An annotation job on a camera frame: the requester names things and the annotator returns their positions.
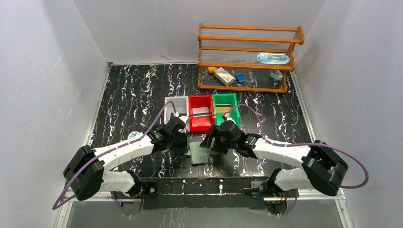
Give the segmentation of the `grey-green card holder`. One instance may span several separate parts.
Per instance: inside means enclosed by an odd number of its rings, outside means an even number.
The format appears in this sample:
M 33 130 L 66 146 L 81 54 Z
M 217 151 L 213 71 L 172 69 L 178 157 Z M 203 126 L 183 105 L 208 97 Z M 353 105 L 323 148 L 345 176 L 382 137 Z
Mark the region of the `grey-green card holder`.
M 190 142 L 188 149 L 184 153 L 184 155 L 190 157 L 192 166 L 207 164 L 209 162 L 208 150 L 200 147 L 200 144 L 201 141 Z

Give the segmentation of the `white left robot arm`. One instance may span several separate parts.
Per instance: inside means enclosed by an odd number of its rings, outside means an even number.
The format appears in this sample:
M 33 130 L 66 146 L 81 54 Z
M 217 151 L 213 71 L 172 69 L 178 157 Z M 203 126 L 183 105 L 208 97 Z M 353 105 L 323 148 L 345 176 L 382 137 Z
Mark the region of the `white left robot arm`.
M 138 157 L 170 150 L 185 152 L 189 117 L 172 117 L 167 124 L 156 124 L 134 139 L 106 147 L 78 149 L 63 175 L 75 197 L 87 200 L 100 191 L 121 192 L 131 198 L 155 199 L 158 183 L 143 181 L 134 171 L 112 171 L 114 167 Z

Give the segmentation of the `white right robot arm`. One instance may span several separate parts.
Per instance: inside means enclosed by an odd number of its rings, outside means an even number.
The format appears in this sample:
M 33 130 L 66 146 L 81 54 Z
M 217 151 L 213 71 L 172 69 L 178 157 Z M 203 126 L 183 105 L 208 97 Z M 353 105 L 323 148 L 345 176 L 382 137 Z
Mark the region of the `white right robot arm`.
M 347 163 L 325 143 L 295 146 L 266 141 L 261 135 L 244 133 L 234 122 L 224 121 L 212 126 L 200 147 L 213 152 L 227 153 L 233 149 L 244 157 L 268 159 L 293 166 L 277 168 L 265 183 L 251 187 L 249 194 L 279 197 L 294 189 L 315 189 L 335 196 L 348 170 Z

